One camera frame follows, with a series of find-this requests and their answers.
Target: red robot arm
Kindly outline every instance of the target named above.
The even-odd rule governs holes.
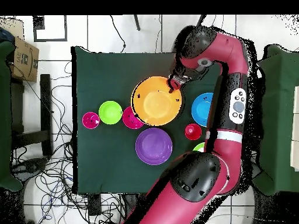
[[[169,87],[198,79],[221,64],[204,151],[178,157],[123,224],[190,224],[213,196],[232,194],[241,176],[248,59],[244,43],[214,27],[189,26],[178,35]]]

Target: purple bowl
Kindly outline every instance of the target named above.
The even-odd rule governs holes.
[[[140,160],[149,165],[160,165],[169,159],[172,141],[165,131],[149,128],[140,133],[135,148]]]

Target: orange bowl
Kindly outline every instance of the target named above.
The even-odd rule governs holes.
[[[152,76],[140,82],[132,92],[131,107],[136,117],[151,126],[172,121],[182,106],[180,90],[169,93],[167,78]]]

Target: pink bowl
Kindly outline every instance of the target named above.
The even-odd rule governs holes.
[[[131,107],[127,107],[123,112],[123,122],[124,125],[130,129],[139,129],[144,124],[134,116]]]
[[[100,117],[96,113],[90,111],[84,114],[82,123],[87,129],[94,129],[99,125]]]

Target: white tile floor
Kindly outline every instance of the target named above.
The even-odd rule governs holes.
[[[133,15],[113,16],[114,23],[126,42],[124,53],[154,53],[170,52],[172,43],[179,31],[187,25],[195,25],[199,15],[162,15],[162,42],[161,32],[159,33],[157,49],[157,34],[161,24],[159,15],[139,15],[141,31],[137,31]],[[70,47],[81,46],[93,52],[119,53],[123,49],[123,42],[119,39],[115,31],[110,16],[67,16],[67,41],[48,41],[35,43],[33,39],[33,18],[32,16],[17,16],[24,23],[25,40],[38,47],[39,55],[39,74],[50,74],[55,79],[61,76],[68,76],[64,68],[71,59]],[[63,38],[64,18],[62,16],[45,16],[45,30],[37,31],[38,39],[59,39]],[[208,15],[204,20],[204,25],[210,26],[214,22],[217,27],[222,27],[226,32],[234,34],[235,15]],[[274,15],[238,15],[237,16],[237,35],[254,41],[258,59],[262,58],[263,48],[267,44],[277,43],[281,46],[295,50],[299,47],[298,27],[296,23],[289,25],[287,18],[280,18]],[[66,67],[66,72],[71,72],[71,63]],[[30,83],[39,95],[39,83]],[[52,80],[52,88],[59,85],[71,85],[71,78]],[[62,101],[65,108],[63,122],[72,130],[72,98],[70,87],[57,87],[53,95]],[[23,97],[23,124],[25,131],[40,130],[40,102],[33,94],[31,88],[25,83],[25,93]],[[60,113],[57,106],[53,105],[54,118],[59,120]],[[53,134],[58,132],[58,127],[53,122]],[[59,136],[54,143],[54,147],[62,144],[62,137]],[[24,159],[30,159],[41,155],[41,146],[30,145]],[[62,151],[55,154],[54,158],[63,157]],[[46,186],[37,179],[37,185],[47,190]],[[27,219],[38,222],[42,217],[41,200],[44,192],[37,188],[34,178],[31,179],[25,192],[25,215]],[[44,220],[42,224],[57,224],[62,213],[66,210],[65,206],[60,206],[59,200],[55,203],[56,207],[50,211],[52,219]],[[234,195],[227,198],[223,204],[215,211],[207,224],[251,224],[254,212],[254,199],[252,188],[242,195]],[[119,214],[114,213],[113,220],[118,221]],[[77,209],[69,209],[65,214],[65,219],[61,219],[59,224],[87,224],[80,216]]]

